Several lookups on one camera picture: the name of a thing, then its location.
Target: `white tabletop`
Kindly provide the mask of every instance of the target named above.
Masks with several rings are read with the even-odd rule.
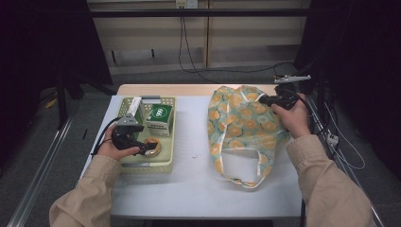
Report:
[[[98,136],[116,117],[124,97],[112,97]],[[270,175],[255,189],[217,174],[207,141],[209,100],[210,96],[177,96],[172,172],[121,175],[113,191],[112,215],[147,219],[300,216],[298,178],[283,148],[277,150]]]

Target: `black curtain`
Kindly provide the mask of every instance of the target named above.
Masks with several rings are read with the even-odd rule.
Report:
[[[112,83],[93,19],[82,16],[85,12],[85,0],[0,1],[0,165],[24,135],[40,92],[56,87],[58,75],[74,98],[82,97],[82,82]]]
[[[349,1],[334,42],[326,53],[306,45],[297,58],[299,67],[319,56],[314,69],[324,72],[340,104],[357,129],[369,140],[378,158],[401,179],[401,4],[396,0]],[[320,22],[305,31],[303,43],[321,44]]]

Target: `hand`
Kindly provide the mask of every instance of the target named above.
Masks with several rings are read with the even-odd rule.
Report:
[[[305,99],[305,95],[299,95],[301,98]],[[292,109],[289,111],[276,104],[272,104],[271,107],[275,113],[281,116],[284,126],[289,130],[294,139],[310,134],[310,130],[307,125],[307,108],[301,100],[298,100],[294,107],[292,107]]]
[[[104,156],[111,157],[117,161],[120,161],[120,159],[133,155],[137,152],[139,152],[138,147],[133,147],[133,148],[127,148],[127,149],[117,149],[112,141],[112,133],[115,128],[115,125],[110,126],[104,135],[104,140],[102,144],[100,145],[99,151],[97,154],[101,154]]]

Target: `person's left hand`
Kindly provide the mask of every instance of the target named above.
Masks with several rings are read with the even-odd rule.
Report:
[[[97,154],[104,155],[111,157],[117,161],[120,161],[120,159],[133,155],[137,152],[139,152],[138,147],[133,147],[133,148],[127,148],[127,149],[117,149],[112,141],[112,132],[115,128],[115,125],[110,126],[104,135],[103,143],[101,144]]]

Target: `power outlet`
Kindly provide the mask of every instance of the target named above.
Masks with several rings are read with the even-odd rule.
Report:
[[[198,8],[198,0],[186,0],[186,8],[187,9],[197,9]]]
[[[176,0],[177,9],[186,9],[186,0]]]
[[[335,146],[339,142],[339,137],[334,134],[327,134],[327,142]]]

